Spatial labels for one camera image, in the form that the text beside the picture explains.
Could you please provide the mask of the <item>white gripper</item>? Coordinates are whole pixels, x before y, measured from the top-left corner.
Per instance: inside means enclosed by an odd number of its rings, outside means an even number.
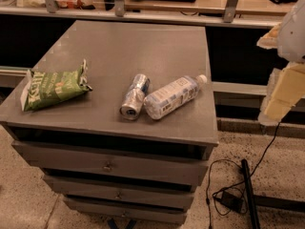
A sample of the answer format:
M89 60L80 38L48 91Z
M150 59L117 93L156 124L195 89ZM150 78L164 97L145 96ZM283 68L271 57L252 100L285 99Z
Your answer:
M273 69L260 106L258 122L276 125L305 95L305 0L298 0L281 25L272 27L256 45L266 50L277 48L280 57L291 61L282 70Z

